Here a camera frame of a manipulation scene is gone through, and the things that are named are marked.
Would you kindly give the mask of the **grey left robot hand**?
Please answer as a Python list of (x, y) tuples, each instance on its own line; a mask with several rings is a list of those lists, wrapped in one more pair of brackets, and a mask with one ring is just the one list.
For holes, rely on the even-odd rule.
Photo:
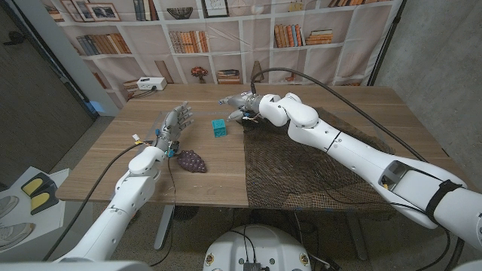
[(169, 111), (160, 126), (160, 134), (154, 146), (162, 151), (167, 151), (169, 143), (177, 141), (182, 131), (194, 122), (194, 119), (191, 118), (192, 116), (193, 113), (188, 105), (188, 101), (184, 101)]

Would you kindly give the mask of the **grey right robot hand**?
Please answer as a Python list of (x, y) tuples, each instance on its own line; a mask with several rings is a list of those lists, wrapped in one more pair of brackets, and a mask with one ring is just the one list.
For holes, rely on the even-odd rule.
[(220, 99), (220, 105), (230, 105), (235, 110), (228, 116), (227, 121), (241, 122), (250, 120), (256, 122), (259, 115), (259, 103), (261, 97), (252, 92), (244, 92)]

